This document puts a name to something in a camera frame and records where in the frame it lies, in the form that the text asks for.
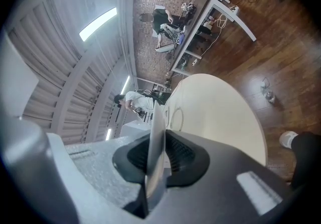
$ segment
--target white table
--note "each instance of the white table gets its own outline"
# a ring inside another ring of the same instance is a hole
[[[267,162],[265,136],[245,99],[223,80],[195,74],[182,80],[167,101],[167,129],[179,130],[234,146],[262,165]]]
[[[249,35],[249,37],[252,39],[252,41],[256,41],[256,37],[254,36],[252,31],[244,24],[244,22],[234,12],[232,12],[229,8],[227,8],[224,4],[222,4],[218,0],[210,0],[206,4],[204,9],[202,10],[202,13],[198,16],[198,18],[195,21],[195,23],[192,26],[192,28],[189,29],[189,27],[187,27],[188,33],[185,36],[185,38],[184,38],[184,40],[183,40],[183,42],[182,42],[182,44],[180,46],[180,49],[178,51],[178,57],[176,58],[175,62],[173,63],[173,65],[171,67],[171,71],[175,71],[175,72],[180,73],[180,74],[185,75],[185,76],[190,76],[191,75],[190,73],[188,73],[186,71],[182,71],[182,70],[178,69],[177,68],[177,64],[180,61],[180,59],[181,59],[181,57],[183,56],[184,53],[191,54],[192,56],[194,56],[196,58],[199,58],[199,59],[202,58],[201,56],[196,55],[193,52],[187,51],[187,47],[189,46],[189,44],[192,41],[194,35],[196,34],[198,28],[200,27],[200,25],[202,24],[203,20],[206,18],[207,14],[210,12],[210,10],[212,8],[215,8],[220,13],[225,15],[230,21],[232,21],[232,22],[235,21]]]

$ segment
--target wall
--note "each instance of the wall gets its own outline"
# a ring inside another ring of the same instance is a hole
[[[152,37],[150,23],[138,20],[141,13],[152,13],[155,5],[165,6],[173,14],[180,16],[181,5],[194,0],[134,0],[133,30],[134,49],[137,76],[157,83],[164,83],[165,74],[169,71],[170,63],[165,59],[166,54],[157,53],[157,38]]]

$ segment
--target white sneaker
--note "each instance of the white sneaker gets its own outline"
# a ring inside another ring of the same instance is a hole
[[[293,131],[286,131],[280,136],[280,144],[284,147],[291,149],[291,143],[293,138],[295,138],[298,134]]]

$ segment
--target ceiling light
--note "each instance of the ceiling light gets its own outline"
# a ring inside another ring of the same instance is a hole
[[[95,19],[92,23],[90,23],[79,33],[82,41],[86,41],[86,39],[90,37],[92,33],[94,33],[101,25],[103,25],[105,22],[110,20],[115,15],[117,15],[117,9],[113,8],[110,11],[99,16],[97,19]]]
[[[111,134],[111,129],[108,129],[107,135],[106,135],[106,141],[109,140],[110,134]]]
[[[130,80],[130,76],[128,76],[128,78],[126,79],[125,85],[124,85],[124,87],[122,88],[120,94],[123,94],[123,93],[124,93],[125,88],[126,88],[126,86],[127,86],[127,83],[129,82],[129,80]]]

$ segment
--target white round table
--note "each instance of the white round table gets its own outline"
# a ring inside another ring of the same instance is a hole
[[[173,116],[178,107],[182,111]],[[234,146],[266,165],[266,141],[259,120],[239,92],[223,80],[207,74],[187,77],[173,91],[166,111],[167,129],[180,130],[183,112],[182,132]]]

